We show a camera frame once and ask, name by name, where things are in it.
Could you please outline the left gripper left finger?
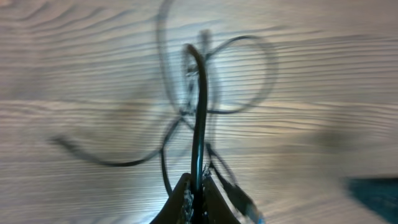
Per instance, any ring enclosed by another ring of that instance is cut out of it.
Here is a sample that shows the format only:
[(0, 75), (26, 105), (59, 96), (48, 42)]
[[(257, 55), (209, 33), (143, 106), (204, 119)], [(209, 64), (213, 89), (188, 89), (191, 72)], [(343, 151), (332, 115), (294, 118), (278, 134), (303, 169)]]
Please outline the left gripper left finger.
[(191, 175), (184, 173), (171, 196), (166, 201), (165, 205), (158, 213), (158, 215), (151, 221), (150, 224), (180, 224), (185, 223), (185, 191), (189, 189)]

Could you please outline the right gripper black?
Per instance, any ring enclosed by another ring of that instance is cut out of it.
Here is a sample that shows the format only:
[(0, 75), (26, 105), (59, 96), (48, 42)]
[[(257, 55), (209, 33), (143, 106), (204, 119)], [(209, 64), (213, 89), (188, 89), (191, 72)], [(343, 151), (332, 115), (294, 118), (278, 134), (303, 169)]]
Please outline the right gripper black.
[(397, 177), (348, 179), (349, 194), (389, 223), (397, 224)]

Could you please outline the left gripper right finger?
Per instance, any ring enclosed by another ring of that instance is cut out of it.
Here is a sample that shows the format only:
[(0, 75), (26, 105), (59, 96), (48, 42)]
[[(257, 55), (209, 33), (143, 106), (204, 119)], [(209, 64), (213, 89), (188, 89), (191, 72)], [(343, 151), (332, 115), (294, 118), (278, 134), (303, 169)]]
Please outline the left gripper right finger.
[(203, 180), (203, 194), (208, 224), (240, 224), (211, 177)]

